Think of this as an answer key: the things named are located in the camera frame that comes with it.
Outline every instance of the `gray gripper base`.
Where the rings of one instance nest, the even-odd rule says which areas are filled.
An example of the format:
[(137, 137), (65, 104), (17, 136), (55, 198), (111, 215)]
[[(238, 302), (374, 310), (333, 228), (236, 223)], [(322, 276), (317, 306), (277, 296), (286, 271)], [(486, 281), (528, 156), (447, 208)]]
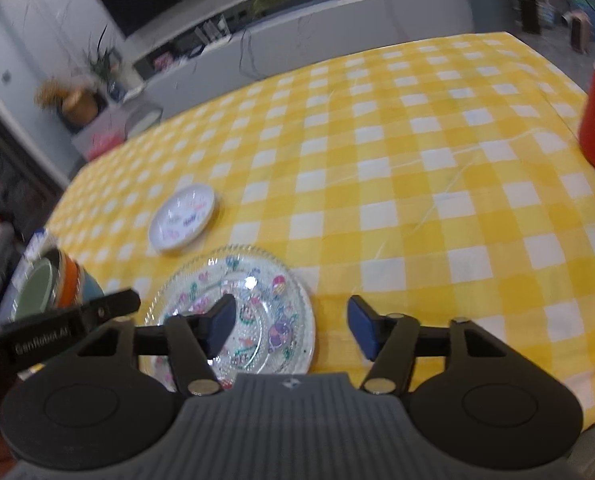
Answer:
[(228, 392), (187, 400), (168, 433), (127, 462), (87, 472), (20, 463), (7, 476), (57, 478), (579, 480), (563, 459), (519, 472), (458, 462), (424, 440), (397, 399), (356, 390), (346, 374), (241, 374)]

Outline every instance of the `cartoon print on plate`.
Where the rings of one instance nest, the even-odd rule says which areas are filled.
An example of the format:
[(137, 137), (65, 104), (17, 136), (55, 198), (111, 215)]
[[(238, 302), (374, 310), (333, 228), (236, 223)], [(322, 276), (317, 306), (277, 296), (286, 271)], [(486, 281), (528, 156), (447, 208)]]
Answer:
[(297, 314), (287, 317), (284, 307), (277, 310), (277, 318), (268, 329), (268, 351), (274, 352), (291, 340), (293, 325), (297, 321)]
[[(157, 294), (145, 324), (202, 314), (226, 293), (237, 304), (235, 326), (219, 355), (208, 361), (222, 387), (231, 387), (240, 371), (308, 371), (315, 345), (308, 296), (286, 267), (257, 248), (230, 246), (186, 264)], [(144, 368), (174, 389), (166, 357), (150, 358)]]
[(192, 184), (170, 197), (155, 213), (148, 237), (158, 251), (179, 249), (199, 235), (213, 214), (215, 193)]

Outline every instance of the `decorated glass plate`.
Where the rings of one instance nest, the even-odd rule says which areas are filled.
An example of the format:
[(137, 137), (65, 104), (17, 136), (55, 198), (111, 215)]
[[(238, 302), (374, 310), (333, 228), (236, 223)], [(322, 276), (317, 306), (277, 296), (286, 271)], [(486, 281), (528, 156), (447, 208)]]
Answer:
[[(203, 314), (227, 292), (237, 302), (235, 326), (209, 360), (222, 386), (230, 388), (239, 372), (306, 373), (315, 348), (308, 295), (277, 258), (255, 247), (228, 246), (191, 260), (157, 293), (144, 324)], [(150, 358), (144, 367), (174, 390), (166, 357)]]

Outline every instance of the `table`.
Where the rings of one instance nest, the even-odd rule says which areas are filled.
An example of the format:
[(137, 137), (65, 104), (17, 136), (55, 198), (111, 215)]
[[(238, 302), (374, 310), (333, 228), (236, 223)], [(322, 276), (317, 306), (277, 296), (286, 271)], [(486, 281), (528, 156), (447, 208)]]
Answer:
[[(312, 370), (369, 364), (345, 321), (477, 320), (568, 384), (595, 422), (595, 171), (574, 132), (585, 94), (507, 34), (399, 44), (257, 82), (89, 164), (48, 228), (143, 314), (201, 251), (254, 244), (293, 269), (317, 323)], [(205, 182), (219, 208), (186, 253), (149, 221)], [(442, 369), (418, 364), (414, 385)]]

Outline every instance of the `bowl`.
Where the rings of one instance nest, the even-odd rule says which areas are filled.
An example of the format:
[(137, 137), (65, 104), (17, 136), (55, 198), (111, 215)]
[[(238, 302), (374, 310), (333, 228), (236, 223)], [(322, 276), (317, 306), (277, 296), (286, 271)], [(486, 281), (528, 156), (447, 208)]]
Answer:
[(51, 308), (55, 278), (51, 263), (45, 258), (37, 260), (14, 301), (12, 319), (17, 321)]
[(104, 296), (100, 284), (92, 277), (83, 266), (79, 266), (80, 279), (78, 282), (78, 300), (79, 303), (88, 303), (96, 298)]
[(77, 288), (79, 280), (78, 265), (63, 250), (55, 247), (42, 254), (50, 262), (56, 273), (55, 288), (55, 306), (64, 308), (76, 303)]

